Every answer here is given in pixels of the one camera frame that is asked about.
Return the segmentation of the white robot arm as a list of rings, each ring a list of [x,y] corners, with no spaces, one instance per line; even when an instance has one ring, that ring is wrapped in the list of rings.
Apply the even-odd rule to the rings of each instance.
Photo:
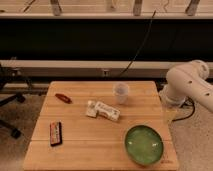
[[[206,81],[209,73],[208,65],[201,60],[169,69],[167,84],[159,92],[163,105],[168,108],[180,107],[189,97],[213,113],[213,85]]]

